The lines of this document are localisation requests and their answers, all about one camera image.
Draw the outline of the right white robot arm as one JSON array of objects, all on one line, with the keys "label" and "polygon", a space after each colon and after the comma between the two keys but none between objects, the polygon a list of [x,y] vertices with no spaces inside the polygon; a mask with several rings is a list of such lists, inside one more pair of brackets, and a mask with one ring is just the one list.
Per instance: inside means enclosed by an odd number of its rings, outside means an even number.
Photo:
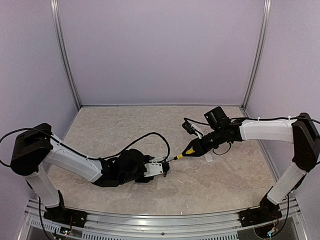
[{"label": "right white robot arm", "polygon": [[268,221],[276,212],[275,206],[319,163],[320,134],[315,127],[316,120],[305,112],[295,117],[242,117],[231,120],[222,109],[214,109],[207,112],[205,118],[213,131],[193,139],[177,159],[201,157],[224,143],[264,140],[293,144],[291,164],[263,198],[265,203],[255,212],[260,222]]}]

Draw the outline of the left aluminium frame post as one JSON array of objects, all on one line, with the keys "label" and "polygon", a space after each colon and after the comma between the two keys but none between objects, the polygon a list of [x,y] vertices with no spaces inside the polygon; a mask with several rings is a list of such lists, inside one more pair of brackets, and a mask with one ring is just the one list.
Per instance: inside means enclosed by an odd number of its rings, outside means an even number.
[{"label": "left aluminium frame post", "polygon": [[51,8],[51,13],[53,18],[54,30],[57,38],[57,44],[58,44],[58,48],[59,48],[59,52],[62,60],[62,65],[65,71],[67,83],[70,88],[71,96],[74,101],[75,107],[77,111],[79,111],[83,105],[81,103],[81,99],[76,87],[76,83],[71,70],[70,61],[68,58],[68,53],[67,53],[66,44],[64,40],[63,27],[62,27],[62,22],[60,17],[59,1],[50,0],[50,8]]}]

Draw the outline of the right aluminium frame post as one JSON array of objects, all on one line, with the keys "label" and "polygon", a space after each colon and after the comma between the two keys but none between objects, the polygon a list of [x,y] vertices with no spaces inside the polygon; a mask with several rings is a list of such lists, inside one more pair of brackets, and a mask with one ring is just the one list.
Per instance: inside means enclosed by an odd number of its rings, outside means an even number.
[{"label": "right aluminium frame post", "polygon": [[267,36],[267,31],[268,31],[268,25],[269,25],[269,20],[270,20],[270,13],[271,13],[271,6],[272,6],[272,1],[271,0],[265,0],[264,5],[263,5],[263,12],[262,12],[262,18],[261,18],[261,24],[260,24],[260,29],[259,29],[259,35],[258,35],[258,41],[257,41],[257,46],[254,54],[254,59],[253,59],[253,65],[250,71],[249,75],[249,82],[245,91],[244,99],[242,102],[242,109],[244,111],[247,110],[249,106],[249,102],[253,93],[253,89],[256,83],[258,71],[259,71],[259,66],[261,62],[261,58],[263,55],[263,50],[265,46],[265,40]]}]

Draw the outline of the front aluminium rail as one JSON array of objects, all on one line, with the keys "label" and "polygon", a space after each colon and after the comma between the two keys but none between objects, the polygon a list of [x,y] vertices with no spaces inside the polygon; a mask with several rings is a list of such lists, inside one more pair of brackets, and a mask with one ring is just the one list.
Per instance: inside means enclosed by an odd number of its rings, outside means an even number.
[{"label": "front aluminium rail", "polygon": [[[310,240],[305,220],[298,202],[290,198],[280,204],[283,217],[278,228],[288,219],[282,231],[272,240]],[[264,224],[242,227],[239,213],[243,209],[221,211],[216,213],[189,215],[131,215],[82,210],[87,212],[84,227],[73,226],[71,235],[59,238],[66,240],[261,240],[255,234],[255,228]],[[16,240],[47,240],[41,228],[39,202],[30,199],[23,214],[20,230]]]}]

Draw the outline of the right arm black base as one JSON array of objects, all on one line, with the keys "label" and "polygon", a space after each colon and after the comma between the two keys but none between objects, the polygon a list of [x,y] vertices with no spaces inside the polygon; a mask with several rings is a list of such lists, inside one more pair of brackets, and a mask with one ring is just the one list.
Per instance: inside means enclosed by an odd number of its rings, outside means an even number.
[{"label": "right arm black base", "polygon": [[261,199],[258,207],[247,208],[238,213],[242,227],[266,223],[283,216],[279,204],[272,203],[267,196],[266,194]]}]

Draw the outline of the white battery cover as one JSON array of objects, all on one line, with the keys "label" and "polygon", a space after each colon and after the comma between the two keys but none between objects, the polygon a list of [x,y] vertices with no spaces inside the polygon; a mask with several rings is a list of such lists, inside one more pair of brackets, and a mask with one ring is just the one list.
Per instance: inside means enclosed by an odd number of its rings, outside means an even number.
[{"label": "white battery cover", "polygon": [[212,155],[210,153],[206,153],[204,155],[204,158],[205,158],[207,163],[212,163],[213,162],[213,157],[212,157]]}]

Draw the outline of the white remote control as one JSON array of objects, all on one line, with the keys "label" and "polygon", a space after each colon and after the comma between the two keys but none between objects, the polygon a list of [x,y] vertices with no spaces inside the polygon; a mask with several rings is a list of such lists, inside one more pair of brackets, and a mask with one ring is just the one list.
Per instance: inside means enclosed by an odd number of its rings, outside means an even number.
[{"label": "white remote control", "polygon": [[162,166],[162,171],[161,173],[163,174],[163,177],[167,176],[168,171],[170,170],[170,163],[169,162],[162,162],[161,163]]}]

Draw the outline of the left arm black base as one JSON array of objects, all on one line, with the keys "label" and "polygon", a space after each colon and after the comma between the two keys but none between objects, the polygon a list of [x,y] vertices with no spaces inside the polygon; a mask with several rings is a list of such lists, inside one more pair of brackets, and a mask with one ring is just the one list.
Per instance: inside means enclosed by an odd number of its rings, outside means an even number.
[{"label": "left arm black base", "polygon": [[65,207],[62,193],[58,190],[59,204],[56,207],[45,207],[43,217],[56,223],[68,225],[70,227],[84,228],[88,213]]}]

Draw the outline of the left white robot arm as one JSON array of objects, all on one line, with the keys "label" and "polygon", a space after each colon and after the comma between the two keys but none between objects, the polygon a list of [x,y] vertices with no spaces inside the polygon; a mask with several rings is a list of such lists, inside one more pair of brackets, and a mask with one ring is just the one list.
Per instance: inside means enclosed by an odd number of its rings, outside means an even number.
[{"label": "left white robot arm", "polygon": [[51,125],[42,123],[19,134],[10,167],[25,177],[50,214],[61,223],[70,218],[70,211],[63,206],[61,193],[51,183],[42,163],[58,166],[101,188],[114,188],[131,181],[149,183],[154,179],[147,176],[145,166],[150,156],[136,149],[125,150],[109,160],[91,160],[63,145],[51,130]]}]

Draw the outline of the aluminium frame post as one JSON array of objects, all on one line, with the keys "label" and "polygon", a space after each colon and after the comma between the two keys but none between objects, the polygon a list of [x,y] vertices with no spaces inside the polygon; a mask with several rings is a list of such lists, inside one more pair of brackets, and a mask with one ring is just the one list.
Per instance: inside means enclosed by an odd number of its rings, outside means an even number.
[{"label": "aluminium frame post", "polygon": [[74,101],[75,107],[77,111],[79,111],[83,105],[81,103],[81,99],[76,87],[76,83],[71,70],[70,61],[68,58],[68,53],[67,53],[66,44],[64,40],[63,27],[62,27],[62,22],[60,17],[59,1],[50,0],[50,8],[51,8],[51,13],[53,18],[54,30],[57,38],[57,44],[58,44],[58,48],[59,48],[59,52],[62,60],[62,65],[65,71],[67,83],[70,88],[71,96]]},{"label": "aluminium frame post", "polygon": [[267,31],[268,31],[268,25],[269,25],[269,20],[270,20],[270,13],[271,13],[271,6],[272,6],[272,1],[271,0],[265,0],[264,5],[263,5],[263,12],[262,12],[262,18],[261,18],[261,24],[260,24],[260,29],[259,29],[259,35],[258,35],[258,41],[257,41],[257,46],[254,54],[254,59],[253,59],[253,65],[250,71],[249,75],[249,82],[245,91],[244,99],[242,102],[242,109],[244,111],[247,110],[249,106],[249,102],[253,93],[253,89],[256,83],[258,71],[259,71],[259,66],[261,62],[261,58],[263,55],[263,50],[265,46],[265,40],[267,36]]}]

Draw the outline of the yellow handled screwdriver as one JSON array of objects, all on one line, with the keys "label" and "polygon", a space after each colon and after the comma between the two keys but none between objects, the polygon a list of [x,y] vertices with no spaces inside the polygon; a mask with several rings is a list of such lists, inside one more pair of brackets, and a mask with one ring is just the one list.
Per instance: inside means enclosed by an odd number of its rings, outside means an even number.
[{"label": "yellow handled screwdriver", "polygon": [[182,153],[172,157],[167,162],[180,160],[185,157],[192,157],[194,155],[194,153],[195,153],[195,150],[192,147],[190,147],[189,149],[185,149]]}]

